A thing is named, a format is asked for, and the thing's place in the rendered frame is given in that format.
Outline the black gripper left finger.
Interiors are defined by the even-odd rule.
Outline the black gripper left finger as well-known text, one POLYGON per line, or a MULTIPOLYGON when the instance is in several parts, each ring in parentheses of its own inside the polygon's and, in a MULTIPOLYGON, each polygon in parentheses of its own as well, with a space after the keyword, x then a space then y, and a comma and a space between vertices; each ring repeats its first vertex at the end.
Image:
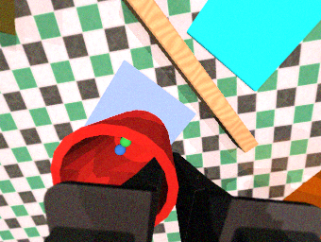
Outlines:
POLYGON ((152 242, 163 169, 153 157, 121 185, 62 181, 43 195, 48 234, 55 227, 132 233, 152 242))

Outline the blue marble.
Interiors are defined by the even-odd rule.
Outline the blue marble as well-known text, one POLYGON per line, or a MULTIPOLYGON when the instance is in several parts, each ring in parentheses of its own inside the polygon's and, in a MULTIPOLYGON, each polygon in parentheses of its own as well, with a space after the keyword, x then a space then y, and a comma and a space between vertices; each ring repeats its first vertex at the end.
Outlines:
POLYGON ((115 153, 117 154, 117 155, 123 155, 123 154, 125 154, 126 153, 126 148, 125 147, 122 147, 121 146, 121 144, 119 144, 119 145, 117 145, 116 147, 115 147, 115 149, 114 149, 114 151, 115 151, 115 153))

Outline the red cup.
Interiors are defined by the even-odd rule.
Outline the red cup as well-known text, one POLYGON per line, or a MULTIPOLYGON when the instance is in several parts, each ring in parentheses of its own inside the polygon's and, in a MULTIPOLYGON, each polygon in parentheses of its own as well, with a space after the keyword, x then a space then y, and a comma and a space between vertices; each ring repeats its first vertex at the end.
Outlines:
POLYGON ((64 137, 51 163, 53 185, 94 182, 121 185, 153 157, 163 169, 155 226, 165 220, 177 202, 178 182, 169 133, 153 113, 134 110, 82 127, 64 137), (118 137, 131 142, 117 155, 118 137))

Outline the brown wooden plank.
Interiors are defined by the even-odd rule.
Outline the brown wooden plank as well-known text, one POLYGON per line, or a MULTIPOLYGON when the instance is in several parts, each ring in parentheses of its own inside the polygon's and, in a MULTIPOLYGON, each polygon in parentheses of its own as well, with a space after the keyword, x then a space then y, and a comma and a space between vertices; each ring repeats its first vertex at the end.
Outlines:
POLYGON ((123 0, 230 140, 244 153, 258 145, 155 0, 123 0))

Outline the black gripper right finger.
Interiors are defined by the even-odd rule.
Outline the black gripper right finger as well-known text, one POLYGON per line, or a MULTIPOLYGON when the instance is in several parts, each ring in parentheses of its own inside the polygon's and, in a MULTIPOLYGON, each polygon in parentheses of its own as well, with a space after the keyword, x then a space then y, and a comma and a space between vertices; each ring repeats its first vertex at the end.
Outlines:
POLYGON ((279 199, 232 196, 177 152, 177 222, 181 242, 231 242, 240 227, 314 233, 321 237, 321 209, 279 199))

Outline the green marble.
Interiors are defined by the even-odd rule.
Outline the green marble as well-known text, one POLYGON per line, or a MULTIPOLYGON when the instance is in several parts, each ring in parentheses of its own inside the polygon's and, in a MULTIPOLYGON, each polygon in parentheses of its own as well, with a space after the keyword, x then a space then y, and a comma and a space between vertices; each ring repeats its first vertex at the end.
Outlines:
POLYGON ((120 144, 121 144, 122 147, 129 147, 131 145, 131 142, 132 141, 130 141, 130 140, 124 138, 124 137, 122 137, 120 139, 120 144))

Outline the yellow rectangular block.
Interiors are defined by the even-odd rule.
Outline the yellow rectangular block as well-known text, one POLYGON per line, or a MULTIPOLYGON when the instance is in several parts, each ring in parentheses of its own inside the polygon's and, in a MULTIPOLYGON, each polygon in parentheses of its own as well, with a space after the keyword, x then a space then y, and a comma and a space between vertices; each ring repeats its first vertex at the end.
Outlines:
POLYGON ((15 35, 15 2, 0 0, 0 31, 15 35))

